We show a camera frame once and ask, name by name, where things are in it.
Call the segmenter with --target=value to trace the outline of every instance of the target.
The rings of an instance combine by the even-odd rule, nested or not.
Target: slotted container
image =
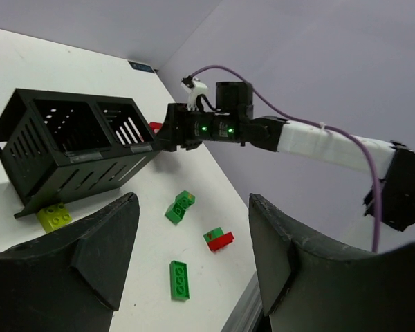
[[[160,150],[130,98],[16,89],[0,117],[17,218],[121,187]]]

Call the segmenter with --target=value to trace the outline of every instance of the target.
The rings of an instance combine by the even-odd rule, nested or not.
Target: table surface
[[[0,114],[15,88],[133,98],[148,122],[162,122],[174,102],[157,75],[124,59],[0,30]],[[196,196],[174,226],[164,213],[182,190]],[[220,331],[255,263],[248,209],[204,145],[161,153],[120,190],[69,203],[74,220],[126,192],[140,199],[140,223],[115,331]],[[44,234],[35,215],[14,219],[23,205],[10,185],[0,199],[0,251]],[[212,254],[203,234],[221,226],[235,241]],[[169,263],[188,265],[190,300],[171,301]]]

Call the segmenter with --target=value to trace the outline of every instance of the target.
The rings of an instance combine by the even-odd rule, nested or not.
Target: red object
[[[210,251],[216,252],[217,250],[226,247],[228,244],[231,244],[233,241],[234,235],[232,235],[232,233],[229,232],[224,235],[221,235],[220,237],[217,237],[212,241],[209,241],[207,245],[209,246]]]
[[[158,133],[158,131],[161,129],[161,127],[163,126],[163,123],[159,123],[159,122],[150,122],[149,126],[151,127],[151,129],[154,131],[154,133]]]

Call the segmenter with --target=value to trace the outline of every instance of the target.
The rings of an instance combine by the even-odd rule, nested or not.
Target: gray wall
[[[415,149],[415,0],[223,0],[159,75],[184,101],[180,78],[208,64],[237,70],[293,115]],[[200,78],[212,96],[215,81],[234,79],[220,71]],[[259,100],[255,113],[272,114]],[[358,219],[371,185],[306,158],[207,146],[243,200],[263,194],[334,237]],[[407,233],[415,238],[415,226]]]
[[[221,0],[0,0],[0,29],[162,66]]]

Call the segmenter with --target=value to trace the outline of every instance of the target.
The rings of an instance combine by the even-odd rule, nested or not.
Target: green block
[[[187,190],[184,190],[176,196],[175,202],[187,210],[189,206],[195,203],[195,196]]]
[[[221,235],[224,235],[223,230],[221,229],[221,227],[218,227],[204,234],[203,237],[205,238],[206,243],[209,243],[212,240],[215,240],[217,237],[220,237]]]
[[[171,298],[179,301],[189,299],[187,265],[181,261],[171,261]]]
[[[41,209],[37,213],[37,219],[39,219],[46,233],[58,230],[72,221],[71,215],[63,203]]]
[[[172,203],[167,209],[165,216],[172,221],[174,225],[177,225],[183,220],[183,217],[185,216],[185,209],[183,209],[178,203]]]

